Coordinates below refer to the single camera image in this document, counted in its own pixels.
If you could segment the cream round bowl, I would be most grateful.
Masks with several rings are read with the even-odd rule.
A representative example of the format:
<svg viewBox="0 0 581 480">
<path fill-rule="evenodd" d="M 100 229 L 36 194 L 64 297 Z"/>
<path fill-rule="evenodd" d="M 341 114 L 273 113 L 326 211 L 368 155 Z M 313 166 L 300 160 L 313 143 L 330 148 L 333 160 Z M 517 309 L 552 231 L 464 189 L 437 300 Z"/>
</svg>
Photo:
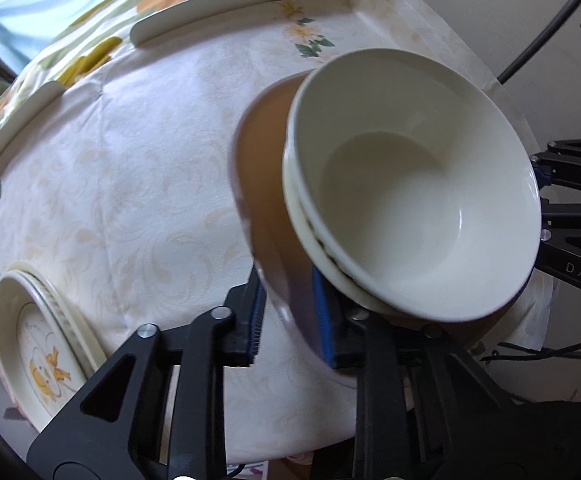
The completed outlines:
<svg viewBox="0 0 581 480">
<path fill-rule="evenodd" d="M 478 320 L 526 285 L 541 206 L 511 122 L 413 52 L 363 49 L 300 84 L 284 158 L 327 253 L 398 316 Z"/>
</svg>

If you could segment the pink square bowl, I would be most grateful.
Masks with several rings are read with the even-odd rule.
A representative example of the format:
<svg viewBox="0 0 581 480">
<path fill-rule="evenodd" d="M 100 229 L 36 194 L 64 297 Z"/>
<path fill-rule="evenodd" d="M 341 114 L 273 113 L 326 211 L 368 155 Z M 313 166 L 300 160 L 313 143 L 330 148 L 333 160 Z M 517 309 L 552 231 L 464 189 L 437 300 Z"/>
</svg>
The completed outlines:
<svg viewBox="0 0 581 480">
<path fill-rule="evenodd" d="M 312 296 L 312 262 L 293 229 L 284 202 L 282 159 L 292 100 L 306 72 L 275 81 L 248 105 L 228 156 L 234 200 L 268 299 L 310 370 L 348 389 L 353 375 L 322 360 Z"/>
</svg>

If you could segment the cartoon printed plate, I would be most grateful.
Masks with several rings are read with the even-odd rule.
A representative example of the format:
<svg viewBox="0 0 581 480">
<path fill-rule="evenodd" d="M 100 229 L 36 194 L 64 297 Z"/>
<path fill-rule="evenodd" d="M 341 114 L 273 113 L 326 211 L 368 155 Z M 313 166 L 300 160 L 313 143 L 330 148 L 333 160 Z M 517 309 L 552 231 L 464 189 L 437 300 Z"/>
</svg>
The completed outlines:
<svg viewBox="0 0 581 480">
<path fill-rule="evenodd" d="M 0 370 L 19 413 L 42 431 L 106 362 L 79 310 L 28 263 L 0 277 Z"/>
</svg>

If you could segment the floral white tablecloth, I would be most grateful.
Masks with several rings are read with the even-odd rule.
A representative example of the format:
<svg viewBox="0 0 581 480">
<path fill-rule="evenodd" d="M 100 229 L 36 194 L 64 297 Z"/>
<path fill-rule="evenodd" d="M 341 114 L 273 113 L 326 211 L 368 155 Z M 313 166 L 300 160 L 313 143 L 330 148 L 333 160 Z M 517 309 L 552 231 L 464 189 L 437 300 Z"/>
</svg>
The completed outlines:
<svg viewBox="0 0 581 480">
<path fill-rule="evenodd" d="M 130 47 L 0 155 L 0 277 L 33 266 L 108 358 L 144 324 L 191 323 L 257 270 L 228 156 L 246 108 L 275 81 L 350 51 L 412 51 L 484 90 L 538 148 L 495 76 L 423 0 L 187 0 L 133 25 Z M 233 464 L 355 432 L 356 388 L 310 370 L 269 299 L 255 363 L 224 377 Z M 1 370 L 0 381 L 14 403 Z"/>
</svg>

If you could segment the grey tray edge left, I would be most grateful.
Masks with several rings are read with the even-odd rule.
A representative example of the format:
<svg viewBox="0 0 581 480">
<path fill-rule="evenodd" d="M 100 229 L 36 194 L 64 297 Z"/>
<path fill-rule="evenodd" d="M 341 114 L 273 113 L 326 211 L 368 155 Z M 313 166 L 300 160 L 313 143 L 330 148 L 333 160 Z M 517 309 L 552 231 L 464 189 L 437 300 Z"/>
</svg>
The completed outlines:
<svg viewBox="0 0 581 480">
<path fill-rule="evenodd" d="M 29 99 L 21 104 L 17 110 L 6 119 L 4 125 L 0 127 L 0 155 L 12 142 L 20 130 L 25 128 L 45 107 L 62 96 L 67 88 L 59 81 L 48 81 L 35 92 Z"/>
</svg>

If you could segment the floral green striped duvet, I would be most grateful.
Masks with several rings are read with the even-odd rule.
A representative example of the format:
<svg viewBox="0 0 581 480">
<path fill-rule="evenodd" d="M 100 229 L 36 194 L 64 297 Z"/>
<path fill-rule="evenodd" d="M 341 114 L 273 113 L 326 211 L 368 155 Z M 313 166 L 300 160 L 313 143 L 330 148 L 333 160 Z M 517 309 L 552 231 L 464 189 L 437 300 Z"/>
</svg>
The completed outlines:
<svg viewBox="0 0 581 480">
<path fill-rule="evenodd" d="M 103 0 L 79 16 L 26 65 L 11 84 L 0 84 L 0 127 L 48 81 L 67 89 L 131 50 L 133 25 L 187 0 Z"/>
</svg>

